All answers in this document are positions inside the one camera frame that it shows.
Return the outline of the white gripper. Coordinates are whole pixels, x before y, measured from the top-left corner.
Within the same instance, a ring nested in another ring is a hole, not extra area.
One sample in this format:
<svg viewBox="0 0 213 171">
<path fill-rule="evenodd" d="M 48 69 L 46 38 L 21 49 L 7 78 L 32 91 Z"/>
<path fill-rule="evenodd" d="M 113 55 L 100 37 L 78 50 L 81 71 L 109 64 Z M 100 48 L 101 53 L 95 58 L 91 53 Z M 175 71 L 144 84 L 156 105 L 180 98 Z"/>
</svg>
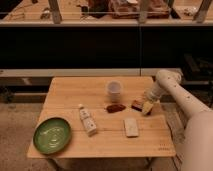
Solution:
<svg viewBox="0 0 213 171">
<path fill-rule="evenodd" d="M 164 93 L 165 90 L 155 81 L 152 86 L 145 91 L 145 97 L 148 101 L 145 101 L 142 105 L 142 114 L 147 115 L 153 108 L 152 102 L 158 101 Z"/>
</svg>

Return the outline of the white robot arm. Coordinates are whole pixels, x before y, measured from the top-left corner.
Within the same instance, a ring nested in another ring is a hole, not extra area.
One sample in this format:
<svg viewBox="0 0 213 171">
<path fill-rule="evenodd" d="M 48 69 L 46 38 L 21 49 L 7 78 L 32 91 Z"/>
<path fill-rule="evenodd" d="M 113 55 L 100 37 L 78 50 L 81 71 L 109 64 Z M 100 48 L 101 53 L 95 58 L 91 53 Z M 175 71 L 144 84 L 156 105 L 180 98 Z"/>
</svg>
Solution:
<svg viewBox="0 0 213 171">
<path fill-rule="evenodd" d="M 142 114 L 147 115 L 164 93 L 170 94 L 189 118 L 185 129 L 181 171 L 213 171 L 213 109 L 181 85 L 181 75 L 162 69 L 144 93 Z"/>
</svg>

